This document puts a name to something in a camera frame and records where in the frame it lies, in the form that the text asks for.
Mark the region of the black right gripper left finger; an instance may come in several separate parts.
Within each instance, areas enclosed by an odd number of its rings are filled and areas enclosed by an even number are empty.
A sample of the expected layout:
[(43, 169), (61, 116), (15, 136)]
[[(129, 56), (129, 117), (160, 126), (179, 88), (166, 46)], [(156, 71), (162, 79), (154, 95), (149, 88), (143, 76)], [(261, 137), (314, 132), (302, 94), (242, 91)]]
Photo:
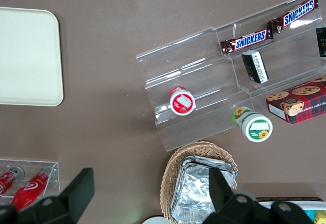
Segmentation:
[(41, 199), (18, 212), (1, 206), (1, 223), (77, 223), (95, 193), (94, 170), (84, 168), (58, 195)]

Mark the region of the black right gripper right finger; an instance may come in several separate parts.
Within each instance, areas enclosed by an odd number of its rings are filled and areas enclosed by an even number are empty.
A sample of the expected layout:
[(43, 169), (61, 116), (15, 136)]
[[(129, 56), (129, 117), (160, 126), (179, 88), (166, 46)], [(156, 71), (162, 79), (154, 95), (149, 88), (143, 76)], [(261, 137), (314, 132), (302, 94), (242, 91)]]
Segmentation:
[(246, 193), (234, 193), (217, 168), (209, 170), (209, 194), (215, 212), (204, 223), (313, 223), (294, 203), (273, 202), (268, 209)]

